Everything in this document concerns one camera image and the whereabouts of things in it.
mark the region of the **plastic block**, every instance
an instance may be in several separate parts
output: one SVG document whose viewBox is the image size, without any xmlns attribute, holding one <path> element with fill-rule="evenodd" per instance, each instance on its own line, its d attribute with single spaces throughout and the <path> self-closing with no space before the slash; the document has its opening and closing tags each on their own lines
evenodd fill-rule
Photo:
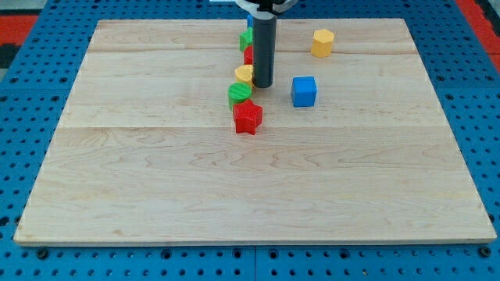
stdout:
<svg viewBox="0 0 500 281">
<path fill-rule="evenodd" d="M 314 106 L 316 92 L 314 77 L 295 77 L 291 85 L 291 101 L 294 107 Z"/>
<path fill-rule="evenodd" d="M 335 34 L 326 29 L 314 31 L 311 54 L 318 58 L 329 56 L 331 54 L 331 47 L 334 44 L 334 37 Z"/>
<path fill-rule="evenodd" d="M 238 82 L 229 86 L 227 90 L 227 99 L 229 101 L 229 109 L 233 110 L 233 106 L 248 100 L 252 96 L 252 89 L 245 83 Z"/>
<path fill-rule="evenodd" d="M 253 46 L 248 46 L 243 51 L 243 63 L 244 64 L 253 64 Z"/>
<path fill-rule="evenodd" d="M 255 135 L 257 126 L 263 122 L 263 108 L 255 105 L 248 99 L 233 107 L 233 120 L 236 124 L 236 133 L 250 133 Z"/>
<path fill-rule="evenodd" d="M 249 27 L 253 27 L 253 16 L 252 15 L 247 16 L 247 28 L 249 28 Z"/>
<path fill-rule="evenodd" d="M 251 44 L 253 44 L 253 29 L 249 27 L 240 34 L 240 51 L 243 52 Z"/>
<path fill-rule="evenodd" d="M 253 65 L 243 65 L 234 71 L 234 78 L 236 82 L 242 82 L 247 84 L 250 87 L 253 87 L 252 78 L 253 78 Z"/>
</svg>

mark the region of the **yellow hexagon block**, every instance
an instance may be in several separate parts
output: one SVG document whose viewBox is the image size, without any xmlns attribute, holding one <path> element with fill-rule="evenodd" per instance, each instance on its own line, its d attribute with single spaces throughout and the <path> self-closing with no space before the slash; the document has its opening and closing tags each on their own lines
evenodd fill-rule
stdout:
<svg viewBox="0 0 500 281">
<path fill-rule="evenodd" d="M 253 87 L 253 65 L 243 65 L 234 71 L 234 76 L 237 82 L 243 82 L 250 87 Z"/>
<path fill-rule="evenodd" d="M 318 58 L 325 58 L 329 56 L 331 53 L 331 47 L 334 44 L 334 37 L 335 34 L 326 29 L 314 31 L 311 54 Z"/>
</svg>

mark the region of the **green block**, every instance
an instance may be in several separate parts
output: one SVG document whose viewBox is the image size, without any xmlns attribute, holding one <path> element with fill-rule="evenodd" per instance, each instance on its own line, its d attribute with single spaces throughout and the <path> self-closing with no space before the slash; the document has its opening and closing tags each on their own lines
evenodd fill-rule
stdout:
<svg viewBox="0 0 500 281">
<path fill-rule="evenodd" d="M 245 83 L 237 82 L 229 86 L 227 98 L 229 100 L 229 109 L 233 111 L 233 105 L 242 103 L 252 96 L 252 89 Z"/>
<path fill-rule="evenodd" d="M 249 27 L 245 32 L 240 34 L 240 51 L 244 51 L 248 46 L 253 44 L 253 29 Z"/>
</svg>

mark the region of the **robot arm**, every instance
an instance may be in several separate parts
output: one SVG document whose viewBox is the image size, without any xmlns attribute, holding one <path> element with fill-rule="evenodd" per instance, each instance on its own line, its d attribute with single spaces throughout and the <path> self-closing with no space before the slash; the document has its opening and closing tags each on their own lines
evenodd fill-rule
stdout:
<svg viewBox="0 0 500 281">
<path fill-rule="evenodd" d="M 274 45 L 277 16 L 298 0 L 236 0 L 253 16 L 253 83 L 267 88 L 273 84 Z"/>
</svg>

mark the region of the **red surface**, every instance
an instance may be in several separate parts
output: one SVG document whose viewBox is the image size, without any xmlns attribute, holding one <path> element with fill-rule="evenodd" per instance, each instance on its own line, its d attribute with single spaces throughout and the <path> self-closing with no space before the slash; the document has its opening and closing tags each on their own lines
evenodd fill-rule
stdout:
<svg viewBox="0 0 500 281">
<path fill-rule="evenodd" d="M 243 101 L 233 106 L 233 120 L 236 123 L 236 133 L 255 134 L 257 126 L 263 122 L 263 108 L 251 100 Z"/>
<path fill-rule="evenodd" d="M 253 64 L 253 46 L 248 46 L 243 51 L 243 64 Z"/>
<path fill-rule="evenodd" d="M 469 25 L 500 71 L 500 37 L 493 31 L 491 22 L 484 17 L 483 9 L 474 0 L 456 0 Z"/>
<path fill-rule="evenodd" d="M 22 45 L 37 19 L 38 16 L 0 16 L 0 45 Z"/>
</svg>

